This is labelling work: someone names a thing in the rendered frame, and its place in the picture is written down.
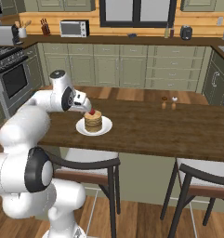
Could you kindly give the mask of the white toaster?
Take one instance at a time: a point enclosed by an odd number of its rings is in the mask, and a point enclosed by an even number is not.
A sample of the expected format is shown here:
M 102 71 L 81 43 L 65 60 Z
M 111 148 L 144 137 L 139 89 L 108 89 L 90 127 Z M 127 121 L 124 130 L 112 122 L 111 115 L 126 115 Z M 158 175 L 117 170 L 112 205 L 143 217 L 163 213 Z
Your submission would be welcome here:
M 12 26 L 0 25 L 0 46 L 13 46 Z

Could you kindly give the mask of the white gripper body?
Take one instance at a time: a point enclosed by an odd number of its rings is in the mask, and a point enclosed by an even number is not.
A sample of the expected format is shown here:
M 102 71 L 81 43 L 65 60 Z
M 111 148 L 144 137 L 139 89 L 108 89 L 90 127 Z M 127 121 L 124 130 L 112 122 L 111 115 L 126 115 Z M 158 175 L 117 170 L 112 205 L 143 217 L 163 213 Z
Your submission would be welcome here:
M 75 98 L 72 103 L 71 111 L 74 112 L 90 112 L 91 111 L 91 103 L 87 97 L 84 98 Z

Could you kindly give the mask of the white pot with utensils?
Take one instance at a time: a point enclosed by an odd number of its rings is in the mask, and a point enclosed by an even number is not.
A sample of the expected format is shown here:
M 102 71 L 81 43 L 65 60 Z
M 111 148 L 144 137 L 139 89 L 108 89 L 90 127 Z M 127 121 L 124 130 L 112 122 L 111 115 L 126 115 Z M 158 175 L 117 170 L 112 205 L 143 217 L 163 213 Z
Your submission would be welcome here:
M 31 24 L 32 22 L 30 20 L 27 20 L 26 22 L 22 22 L 19 27 L 19 37 L 20 38 L 26 38 L 27 32 L 26 28 Z

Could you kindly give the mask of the white round plate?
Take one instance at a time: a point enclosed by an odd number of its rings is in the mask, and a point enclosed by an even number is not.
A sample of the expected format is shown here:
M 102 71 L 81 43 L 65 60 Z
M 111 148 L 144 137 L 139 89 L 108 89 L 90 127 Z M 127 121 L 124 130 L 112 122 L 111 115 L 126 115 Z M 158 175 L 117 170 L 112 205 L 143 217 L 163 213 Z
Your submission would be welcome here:
M 89 137 L 104 135 L 112 129 L 112 121 L 106 116 L 102 116 L 101 119 L 102 119 L 102 129 L 98 132 L 88 132 L 85 128 L 85 119 L 84 118 L 80 119 L 76 123 L 76 130 L 80 134 L 89 136 Z

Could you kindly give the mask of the wooden knife block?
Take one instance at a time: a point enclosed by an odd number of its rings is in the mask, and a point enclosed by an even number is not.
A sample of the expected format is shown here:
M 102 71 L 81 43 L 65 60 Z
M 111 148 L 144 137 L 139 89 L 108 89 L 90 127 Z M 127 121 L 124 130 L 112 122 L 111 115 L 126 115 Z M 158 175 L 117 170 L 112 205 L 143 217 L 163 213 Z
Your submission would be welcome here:
M 41 19 L 41 29 L 44 36 L 50 36 L 50 30 L 46 19 Z

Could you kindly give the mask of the dark stool with white seat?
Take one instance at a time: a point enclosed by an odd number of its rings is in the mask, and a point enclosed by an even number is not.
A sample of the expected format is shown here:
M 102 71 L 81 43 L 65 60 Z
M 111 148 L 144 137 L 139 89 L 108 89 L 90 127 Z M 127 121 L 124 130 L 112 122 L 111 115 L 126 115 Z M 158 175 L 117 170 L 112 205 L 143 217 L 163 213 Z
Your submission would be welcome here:
M 167 238 L 175 238 L 182 210 L 196 196 L 210 198 L 204 215 L 204 226 L 207 225 L 216 199 L 224 201 L 224 162 L 177 158 L 169 180 L 160 220 L 165 217 L 176 178 L 179 179 L 180 194 Z
M 66 158 L 46 153 L 61 169 L 54 172 L 55 179 L 97 184 L 109 199 L 112 238 L 116 238 L 115 214 L 121 213 L 118 152 L 70 148 Z

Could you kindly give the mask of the dark green base cupboard run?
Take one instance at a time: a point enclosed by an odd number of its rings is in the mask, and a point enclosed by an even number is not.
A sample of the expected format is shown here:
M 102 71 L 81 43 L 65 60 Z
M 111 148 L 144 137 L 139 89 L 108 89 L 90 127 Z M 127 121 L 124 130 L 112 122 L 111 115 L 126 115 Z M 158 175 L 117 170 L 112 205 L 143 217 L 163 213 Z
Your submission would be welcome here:
M 216 51 L 211 54 L 203 94 L 209 105 L 224 106 L 224 59 Z

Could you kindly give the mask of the black coffee machine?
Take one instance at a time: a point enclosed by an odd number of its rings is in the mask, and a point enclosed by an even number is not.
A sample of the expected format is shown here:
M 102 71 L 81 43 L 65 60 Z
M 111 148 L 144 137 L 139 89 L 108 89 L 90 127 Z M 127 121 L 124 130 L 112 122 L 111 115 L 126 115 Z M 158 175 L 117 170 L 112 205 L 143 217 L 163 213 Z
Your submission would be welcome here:
M 19 28 L 16 26 L 16 24 L 12 25 L 11 28 L 12 31 L 12 41 L 14 45 L 18 45 L 20 43 L 20 38 L 19 38 Z

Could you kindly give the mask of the green cupboard beside stove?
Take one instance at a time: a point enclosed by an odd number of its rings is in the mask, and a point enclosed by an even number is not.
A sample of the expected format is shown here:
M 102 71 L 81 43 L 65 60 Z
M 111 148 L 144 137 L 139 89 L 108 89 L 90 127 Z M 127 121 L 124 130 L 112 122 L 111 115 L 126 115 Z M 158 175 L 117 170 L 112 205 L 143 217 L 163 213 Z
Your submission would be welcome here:
M 44 84 L 37 46 L 30 46 L 26 48 L 24 52 L 28 56 L 27 65 L 29 67 L 30 79 L 33 84 L 33 89 L 37 89 Z

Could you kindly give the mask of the steel stove with oven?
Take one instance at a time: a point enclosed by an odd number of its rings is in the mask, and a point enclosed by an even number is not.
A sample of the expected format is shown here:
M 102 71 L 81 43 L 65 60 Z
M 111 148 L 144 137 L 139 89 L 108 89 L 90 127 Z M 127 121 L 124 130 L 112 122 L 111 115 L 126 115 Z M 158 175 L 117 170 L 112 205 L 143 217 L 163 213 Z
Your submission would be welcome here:
M 0 46 L 0 93 L 8 109 L 32 89 L 27 59 L 20 46 Z

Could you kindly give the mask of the green wall cupboard run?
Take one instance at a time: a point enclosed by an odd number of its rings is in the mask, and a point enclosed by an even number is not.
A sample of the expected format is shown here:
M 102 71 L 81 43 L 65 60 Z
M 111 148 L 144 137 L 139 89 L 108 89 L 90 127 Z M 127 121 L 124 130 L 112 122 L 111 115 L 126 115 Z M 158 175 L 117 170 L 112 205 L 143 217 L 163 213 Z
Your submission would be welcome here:
M 30 12 L 90 12 L 96 9 L 95 0 L 23 0 Z

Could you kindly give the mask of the brown pancake stack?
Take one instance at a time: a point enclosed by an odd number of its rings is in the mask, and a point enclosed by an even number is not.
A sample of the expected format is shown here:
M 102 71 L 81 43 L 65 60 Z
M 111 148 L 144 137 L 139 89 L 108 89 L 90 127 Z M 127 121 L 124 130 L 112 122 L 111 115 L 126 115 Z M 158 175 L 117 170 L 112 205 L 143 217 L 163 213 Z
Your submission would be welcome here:
M 95 111 L 93 114 L 86 112 L 85 118 L 85 129 L 88 132 L 98 132 L 102 129 L 102 114 L 100 111 Z

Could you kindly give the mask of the white microwave oven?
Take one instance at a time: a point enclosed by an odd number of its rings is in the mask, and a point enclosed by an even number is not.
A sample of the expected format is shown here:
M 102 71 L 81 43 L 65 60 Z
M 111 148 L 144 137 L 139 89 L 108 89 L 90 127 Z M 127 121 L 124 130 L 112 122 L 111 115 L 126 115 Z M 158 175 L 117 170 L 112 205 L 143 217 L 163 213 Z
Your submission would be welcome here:
M 61 37 L 88 37 L 89 20 L 61 20 L 59 22 Z

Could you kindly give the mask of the dark framed window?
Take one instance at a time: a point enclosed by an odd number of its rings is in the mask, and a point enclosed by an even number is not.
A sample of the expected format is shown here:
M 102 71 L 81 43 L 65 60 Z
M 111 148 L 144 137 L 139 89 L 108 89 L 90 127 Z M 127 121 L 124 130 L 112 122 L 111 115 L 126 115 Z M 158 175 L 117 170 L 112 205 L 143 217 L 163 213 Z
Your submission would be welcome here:
M 99 0 L 101 27 L 172 28 L 177 0 Z

